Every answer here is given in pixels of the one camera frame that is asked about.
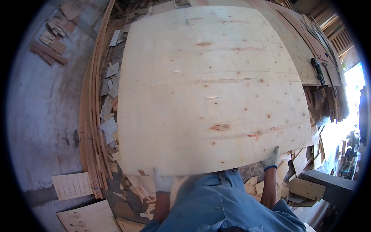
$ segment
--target work glove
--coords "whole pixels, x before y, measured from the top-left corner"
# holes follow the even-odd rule
[[[277,146],[275,148],[274,153],[269,158],[260,162],[264,168],[264,171],[271,167],[275,167],[277,169],[279,155],[280,155],[279,146]]]
[[[170,192],[173,185],[174,176],[160,176],[158,168],[153,168],[153,182],[157,192]]]

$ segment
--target red marking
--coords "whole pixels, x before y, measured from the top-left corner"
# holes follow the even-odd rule
[[[258,141],[259,140],[259,135],[258,134],[249,134],[249,135],[246,135],[247,137],[256,137],[255,141]]]

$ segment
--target hand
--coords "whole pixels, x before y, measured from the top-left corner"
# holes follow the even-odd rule
[[[271,157],[261,161],[264,171],[271,167],[275,167],[277,169],[279,155],[280,155],[279,146],[277,146]]]
[[[160,176],[158,168],[153,168],[153,182],[155,184],[156,193],[157,192],[170,192],[171,186],[173,185],[173,176]]]

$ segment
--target glove cuff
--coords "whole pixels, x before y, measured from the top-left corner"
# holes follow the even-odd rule
[[[267,169],[270,169],[271,167],[275,167],[275,168],[277,169],[277,165],[271,165],[271,166],[266,167],[266,168],[264,169],[264,171],[267,170]]]

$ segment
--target thin plywood board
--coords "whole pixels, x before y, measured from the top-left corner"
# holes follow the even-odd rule
[[[277,144],[287,152],[311,140],[299,75],[257,10],[190,7],[142,19],[122,66],[125,174],[231,169],[266,159]]]
[[[59,200],[68,200],[93,194],[88,172],[52,176]]]
[[[121,232],[108,201],[57,213],[68,232]]]

